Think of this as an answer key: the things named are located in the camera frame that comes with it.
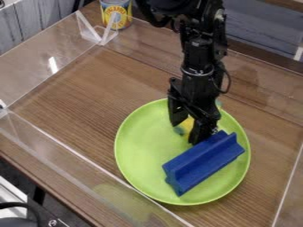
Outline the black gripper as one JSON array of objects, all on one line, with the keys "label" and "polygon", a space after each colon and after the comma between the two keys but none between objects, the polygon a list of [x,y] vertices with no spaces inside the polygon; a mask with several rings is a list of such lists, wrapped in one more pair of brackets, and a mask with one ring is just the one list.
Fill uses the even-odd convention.
[{"label": "black gripper", "polygon": [[181,70],[182,77],[169,79],[168,113],[170,125],[177,126],[190,115],[193,127],[188,142],[198,144],[217,131],[220,120],[214,100],[222,93],[222,71],[210,69],[206,72]]}]

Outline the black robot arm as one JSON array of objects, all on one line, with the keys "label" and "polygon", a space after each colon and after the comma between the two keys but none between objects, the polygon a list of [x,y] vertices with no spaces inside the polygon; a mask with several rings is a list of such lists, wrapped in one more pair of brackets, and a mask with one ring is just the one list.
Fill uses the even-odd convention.
[{"label": "black robot arm", "polygon": [[154,27],[170,27],[180,35],[182,64],[180,79],[170,78],[168,113],[170,125],[193,118],[188,142],[197,144],[217,131],[221,114],[214,105],[229,86],[222,0],[136,0],[146,21]]}]

